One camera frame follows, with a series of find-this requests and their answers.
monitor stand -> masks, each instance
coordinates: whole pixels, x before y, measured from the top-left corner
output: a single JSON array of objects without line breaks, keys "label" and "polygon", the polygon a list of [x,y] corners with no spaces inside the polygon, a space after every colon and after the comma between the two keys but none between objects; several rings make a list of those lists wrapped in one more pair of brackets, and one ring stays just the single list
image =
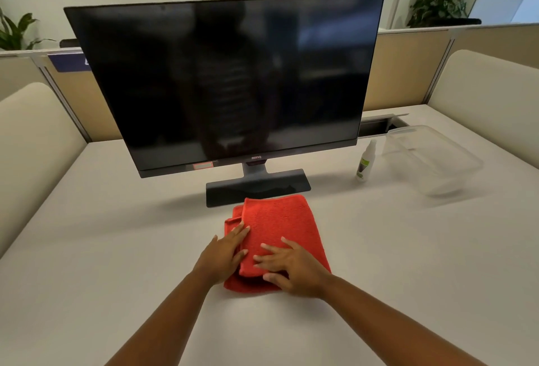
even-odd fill
[{"label": "monitor stand", "polygon": [[310,190],[303,169],[268,173],[266,160],[243,163],[240,179],[214,181],[206,184],[206,206],[242,204],[246,197],[263,199]]}]

spray bottle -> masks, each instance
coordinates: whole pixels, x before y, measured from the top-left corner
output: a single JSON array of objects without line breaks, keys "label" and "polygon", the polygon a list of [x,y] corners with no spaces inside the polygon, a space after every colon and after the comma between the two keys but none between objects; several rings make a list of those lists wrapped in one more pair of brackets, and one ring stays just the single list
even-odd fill
[{"label": "spray bottle", "polygon": [[360,182],[367,181],[376,158],[376,139],[371,140],[367,149],[361,156],[360,165],[357,168],[356,179]]}]

black screen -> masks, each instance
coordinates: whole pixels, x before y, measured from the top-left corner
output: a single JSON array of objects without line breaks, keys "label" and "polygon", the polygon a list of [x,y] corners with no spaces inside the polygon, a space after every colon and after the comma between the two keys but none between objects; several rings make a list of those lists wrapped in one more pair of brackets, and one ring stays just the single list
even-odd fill
[{"label": "black screen", "polygon": [[65,11],[142,171],[357,138],[382,3]]}]

potted plant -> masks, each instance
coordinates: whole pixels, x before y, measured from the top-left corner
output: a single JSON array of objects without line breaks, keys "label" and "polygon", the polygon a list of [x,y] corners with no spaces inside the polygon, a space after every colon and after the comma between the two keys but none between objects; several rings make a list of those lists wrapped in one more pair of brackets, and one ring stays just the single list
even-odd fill
[{"label": "potted plant", "polygon": [[15,24],[9,17],[4,15],[2,8],[0,8],[0,24],[3,28],[3,30],[0,28],[0,49],[5,51],[33,49],[36,44],[42,41],[54,41],[48,38],[36,38],[24,46],[24,33],[28,29],[28,26],[36,21],[36,19],[32,18],[31,13],[27,13],[20,18],[18,24]]},{"label": "potted plant", "polygon": [[411,28],[432,27],[442,23],[451,25],[468,22],[455,21],[455,19],[468,18],[466,1],[464,0],[416,0],[410,8],[412,9],[412,16],[408,26]]}]

clear plastic box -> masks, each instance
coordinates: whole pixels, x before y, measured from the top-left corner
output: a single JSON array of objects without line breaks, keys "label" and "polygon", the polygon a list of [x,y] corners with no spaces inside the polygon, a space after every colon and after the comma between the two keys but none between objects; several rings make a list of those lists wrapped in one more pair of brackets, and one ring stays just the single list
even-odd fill
[{"label": "clear plastic box", "polygon": [[387,133],[383,157],[394,171],[426,195],[461,190],[483,168],[483,161],[428,126]]}]

